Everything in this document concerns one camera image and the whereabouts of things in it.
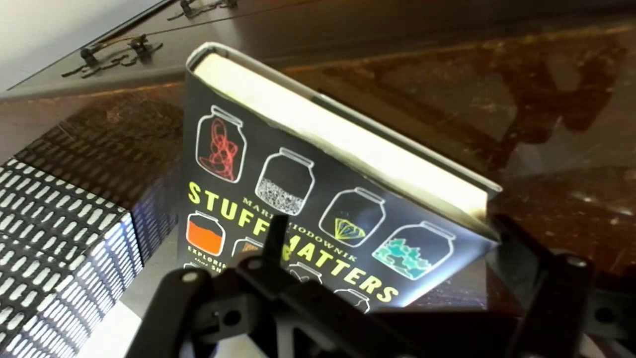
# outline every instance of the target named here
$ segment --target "white wall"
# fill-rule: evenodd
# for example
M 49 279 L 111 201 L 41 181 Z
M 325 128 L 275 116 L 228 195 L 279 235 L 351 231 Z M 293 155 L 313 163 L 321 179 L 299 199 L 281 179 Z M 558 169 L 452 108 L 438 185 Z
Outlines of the white wall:
M 0 92 L 162 0 L 0 0 Z

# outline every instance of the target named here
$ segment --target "green jar illustration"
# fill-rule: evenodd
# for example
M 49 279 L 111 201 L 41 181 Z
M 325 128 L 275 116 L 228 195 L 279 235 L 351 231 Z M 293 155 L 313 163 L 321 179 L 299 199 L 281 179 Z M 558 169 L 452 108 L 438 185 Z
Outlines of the green jar illustration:
M 359 247 L 383 223 L 383 199 L 375 193 L 355 187 L 339 191 L 319 217 L 319 231 L 333 241 Z
M 279 147 L 266 157 L 254 193 L 272 209 L 295 217 L 315 183 L 311 167 L 307 157 Z
M 246 140 L 238 118 L 212 106 L 210 116 L 198 120 L 194 149 L 200 169 L 228 183 L 240 181 Z
M 452 233 L 421 221 L 393 231 L 371 257 L 393 273 L 419 281 L 452 257 L 452 241 Z

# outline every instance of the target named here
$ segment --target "red jar illustration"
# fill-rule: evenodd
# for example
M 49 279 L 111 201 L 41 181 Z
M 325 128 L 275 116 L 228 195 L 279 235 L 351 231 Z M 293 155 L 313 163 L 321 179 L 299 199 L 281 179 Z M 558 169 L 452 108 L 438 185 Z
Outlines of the red jar illustration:
M 206 173 L 238 183 L 242 175 L 246 140 L 242 122 L 212 106 L 212 114 L 198 120 L 194 159 Z
M 216 217 L 190 213 L 186 217 L 184 239 L 198 251 L 210 257 L 220 257 L 224 247 L 224 229 L 220 227 Z

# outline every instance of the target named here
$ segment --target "book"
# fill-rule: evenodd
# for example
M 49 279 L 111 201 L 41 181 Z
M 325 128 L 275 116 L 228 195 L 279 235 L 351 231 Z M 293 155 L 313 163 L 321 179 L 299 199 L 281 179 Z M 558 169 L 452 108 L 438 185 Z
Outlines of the book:
M 178 147 L 178 108 L 118 94 L 0 165 L 0 356 L 79 352 L 174 227 Z
M 226 46 L 200 46 L 186 68 L 184 265 L 222 273 L 287 215 L 279 265 L 373 313 L 496 245 L 496 183 Z

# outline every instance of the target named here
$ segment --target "jar illustration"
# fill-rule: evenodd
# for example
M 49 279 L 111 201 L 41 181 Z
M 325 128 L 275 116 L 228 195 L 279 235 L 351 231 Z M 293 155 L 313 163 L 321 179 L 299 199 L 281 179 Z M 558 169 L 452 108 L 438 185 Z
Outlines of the jar illustration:
M 295 217 L 315 183 L 311 167 L 313 161 L 279 147 L 266 157 L 254 193 L 272 209 Z
M 359 247 L 383 223 L 383 199 L 375 193 L 355 187 L 339 191 L 319 217 L 319 231 L 333 241 Z
M 202 267 L 196 263 L 182 263 L 180 269 L 202 269 Z
M 307 265 L 303 263 L 291 263 L 287 265 L 287 271 L 299 281 L 317 281 L 321 285 L 321 273 L 315 271 L 315 269 L 309 269 Z
M 210 116 L 198 120 L 194 159 L 206 173 L 238 183 L 242 175 L 246 140 L 242 122 L 212 106 Z
M 186 215 L 184 239 L 198 251 L 220 257 L 224 247 L 224 229 L 216 217 L 190 213 Z
M 397 275 L 419 281 L 452 255 L 452 241 L 452 233 L 421 221 L 393 231 L 371 257 Z
M 361 313 L 369 313 L 371 311 L 369 299 L 365 295 L 361 295 L 359 291 L 335 289 L 333 295 L 341 297 L 345 303 L 353 305 Z
M 262 243 L 256 239 L 244 237 L 244 239 L 234 241 L 232 257 L 250 255 L 250 253 L 258 253 L 258 251 L 262 251 Z

